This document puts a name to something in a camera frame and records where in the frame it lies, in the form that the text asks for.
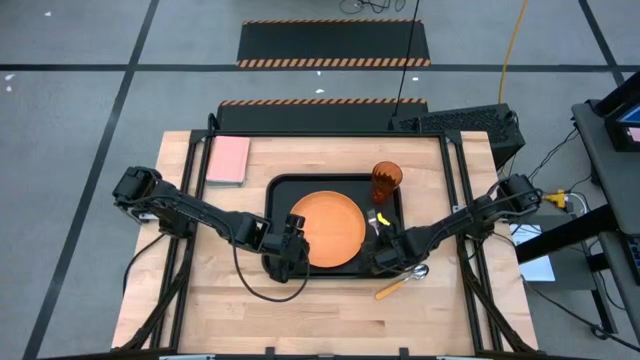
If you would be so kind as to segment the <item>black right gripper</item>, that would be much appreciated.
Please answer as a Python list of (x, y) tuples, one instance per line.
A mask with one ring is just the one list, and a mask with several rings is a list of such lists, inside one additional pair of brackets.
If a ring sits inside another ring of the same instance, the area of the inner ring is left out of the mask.
[(416, 267), (420, 252), (416, 245), (419, 227), (398, 232), (394, 225), (374, 230), (376, 240), (364, 242), (364, 254), (368, 256), (370, 270), (400, 274)]

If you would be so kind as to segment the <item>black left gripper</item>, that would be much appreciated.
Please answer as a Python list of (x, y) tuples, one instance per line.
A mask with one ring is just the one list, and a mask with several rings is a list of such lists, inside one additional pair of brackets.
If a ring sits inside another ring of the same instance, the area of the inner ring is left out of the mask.
[(268, 233), (262, 240), (262, 263), (269, 277), (279, 283), (289, 280), (299, 264), (309, 266), (310, 245), (304, 238), (305, 218), (289, 214), (281, 234)]

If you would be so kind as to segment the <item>orange round plate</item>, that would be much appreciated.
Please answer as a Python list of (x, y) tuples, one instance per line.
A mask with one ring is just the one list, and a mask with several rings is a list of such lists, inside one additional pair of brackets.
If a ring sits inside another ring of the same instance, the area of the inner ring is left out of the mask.
[(366, 237), (364, 216), (356, 203), (335, 191), (318, 191), (301, 198), (291, 213), (305, 219), (304, 237), (312, 266), (346, 264), (360, 251)]

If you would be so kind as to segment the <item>spoon with yellow handle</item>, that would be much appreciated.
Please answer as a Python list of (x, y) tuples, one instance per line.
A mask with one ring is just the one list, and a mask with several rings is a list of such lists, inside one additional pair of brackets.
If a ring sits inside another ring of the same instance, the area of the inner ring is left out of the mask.
[(389, 286), (379, 290), (375, 294), (374, 299), (380, 301), (380, 300), (388, 297), (389, 295), (393, 294), (398, 289), (402, 288), (405, 283), (407, 283), (407, 282), (409, 282), (411, 280), (421, 280), (421, 279), (425, 278), (426, 275), (428, 274), (428, 272), (429, 272), (428, 266), (426, 264), (420, 264), (420, 265), (416, 266), (402, 280), (398, 280), (398, 281), (394, 282), (393, 284), (390, 284)]

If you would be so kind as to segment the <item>orange translucent cup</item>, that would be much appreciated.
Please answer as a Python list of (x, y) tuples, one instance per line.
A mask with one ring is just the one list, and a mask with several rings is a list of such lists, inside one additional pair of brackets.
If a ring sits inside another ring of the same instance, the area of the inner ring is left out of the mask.
[(375, 204), (385, 203), (403, 180), (401, 168), (390, 161), (376, 164), (372, 170), (372, 199)]

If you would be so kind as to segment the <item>black plastic tray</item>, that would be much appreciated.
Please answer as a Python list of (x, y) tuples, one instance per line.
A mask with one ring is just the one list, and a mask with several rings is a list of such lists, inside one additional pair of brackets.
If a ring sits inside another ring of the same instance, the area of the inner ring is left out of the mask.
[[(376, 240), (373, 228), (368, 224), (366, 212), (375, 209), (394, 225), (397, 231), (404, 229), (402, 195), (396, 189), (386, 203), (376, 205), (372, 200), (372, 183), (369, 174), (283, 174), (274, 178), (266, 190), (265, 215), (272, 221), (272, 232), (284, 229), (285, 219), (293, 206), (304, 196), (318, 191), (335, 191), (353, 200), (363, 213), (366, 224), (365, 241)], [(393, 278), (394, 273), (374, 274), (370, 270), (368, 256), (364, 254), (364, 242), (359, 253), (344, 265), (320, 268), (297, 265), (290, 272), (292, 279), (302, 279), (309, 274), (315, 279), (378, 279)]]

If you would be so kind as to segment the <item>pink notebook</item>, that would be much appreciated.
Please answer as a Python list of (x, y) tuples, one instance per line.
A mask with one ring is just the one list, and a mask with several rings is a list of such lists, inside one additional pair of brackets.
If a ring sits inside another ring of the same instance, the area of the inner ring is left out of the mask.
[(216, 136), (211, 147), (206, 182), (218, 187), (243, 186), (250, 143), (248, 137)]

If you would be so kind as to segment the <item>black perforated computer case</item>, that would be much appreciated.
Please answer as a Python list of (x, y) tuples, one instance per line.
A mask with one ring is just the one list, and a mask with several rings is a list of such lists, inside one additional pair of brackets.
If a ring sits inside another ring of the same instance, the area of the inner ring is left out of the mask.
[(418, 115), (393, 117), (390, 130), (411, 133), (485, 132), (493, 160), (501, 168), (526, 144), (519, 129), (519, 119), (507, 104), (486, 105)]

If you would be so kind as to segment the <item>white paper sheet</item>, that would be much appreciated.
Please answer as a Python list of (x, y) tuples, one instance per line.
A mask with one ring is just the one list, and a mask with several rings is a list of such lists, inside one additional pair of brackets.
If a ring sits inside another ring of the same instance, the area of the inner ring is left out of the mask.
[[(542, 233), (539, 225), (510, 225), (512, 241), (515, 245), (521, 245)], [(555, 274), (548, 256), (519, 265), (520, 273), (527, 281), (555, 282)]]

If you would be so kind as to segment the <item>yellow plug connector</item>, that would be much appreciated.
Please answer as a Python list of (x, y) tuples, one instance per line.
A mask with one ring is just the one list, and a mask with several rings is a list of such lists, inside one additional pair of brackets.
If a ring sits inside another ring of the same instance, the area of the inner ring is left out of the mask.
[(544, 193), (543, 199), (553, 204), (558, 209), (561, 209), (561, 210), (567, 209), (568, 196), (566, 192), (562, 189), (557, 190), (555, 192), (551, 192), (551, 193)]

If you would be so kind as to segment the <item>black desk leg beam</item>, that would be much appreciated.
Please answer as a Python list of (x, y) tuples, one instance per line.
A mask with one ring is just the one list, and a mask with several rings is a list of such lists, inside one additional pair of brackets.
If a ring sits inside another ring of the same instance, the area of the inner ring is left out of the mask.
[(609, 205), (603, 205), (517, 245), (517, 260), (519, 264), (527, 263), (600, 233), (618, 229), (613, 210)]

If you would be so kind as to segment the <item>large black hazard-striped ramp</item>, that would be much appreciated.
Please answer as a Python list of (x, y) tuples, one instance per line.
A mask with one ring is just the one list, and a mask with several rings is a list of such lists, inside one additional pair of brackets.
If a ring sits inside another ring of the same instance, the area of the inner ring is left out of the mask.
[(243, 69), (402, 69), (430, 64), (424, 24), (411, 19), (246, 21), (236, 60)]

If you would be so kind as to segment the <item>grey side desk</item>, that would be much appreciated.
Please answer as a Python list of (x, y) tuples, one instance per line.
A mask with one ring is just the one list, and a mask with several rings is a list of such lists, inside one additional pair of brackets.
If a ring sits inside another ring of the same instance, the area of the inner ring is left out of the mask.
[(617, 152), (605, 120), (588, 103), (575, 104), (571, 111), (620, 230), (640, 237), (640, 152)]

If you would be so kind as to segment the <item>black monitor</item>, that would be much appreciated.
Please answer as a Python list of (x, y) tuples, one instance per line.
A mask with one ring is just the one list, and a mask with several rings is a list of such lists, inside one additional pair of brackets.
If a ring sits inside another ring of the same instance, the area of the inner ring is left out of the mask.
[(640, 71), (596, 103), (609, 139), (618, 152), (640, 152)]

